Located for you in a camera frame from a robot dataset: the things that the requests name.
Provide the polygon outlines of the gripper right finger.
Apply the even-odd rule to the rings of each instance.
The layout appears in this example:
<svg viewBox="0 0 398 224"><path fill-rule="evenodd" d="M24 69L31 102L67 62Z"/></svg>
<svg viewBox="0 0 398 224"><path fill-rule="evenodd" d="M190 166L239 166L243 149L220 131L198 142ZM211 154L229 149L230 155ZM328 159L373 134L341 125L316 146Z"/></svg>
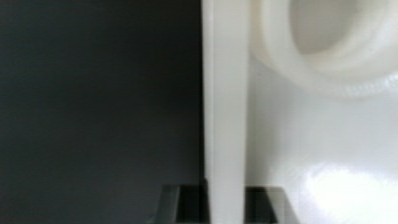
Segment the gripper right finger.
<svg viewBox="0 0 398 224"><path fill-rule="evenodd" d="M300 224L280 187L245 189L245 224Z"/></svg>

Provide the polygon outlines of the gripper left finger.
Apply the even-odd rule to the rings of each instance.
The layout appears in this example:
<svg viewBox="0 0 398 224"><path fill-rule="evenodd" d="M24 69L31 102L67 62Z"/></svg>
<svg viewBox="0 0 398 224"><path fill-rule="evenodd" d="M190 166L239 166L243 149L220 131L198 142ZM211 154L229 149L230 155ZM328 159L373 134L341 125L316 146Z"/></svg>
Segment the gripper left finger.
<svg viewBox="0 0 398 224"><path fill-rule="evenodd" d="M161 186L156 210L145 224L209 224L204 184Z"/></svg>

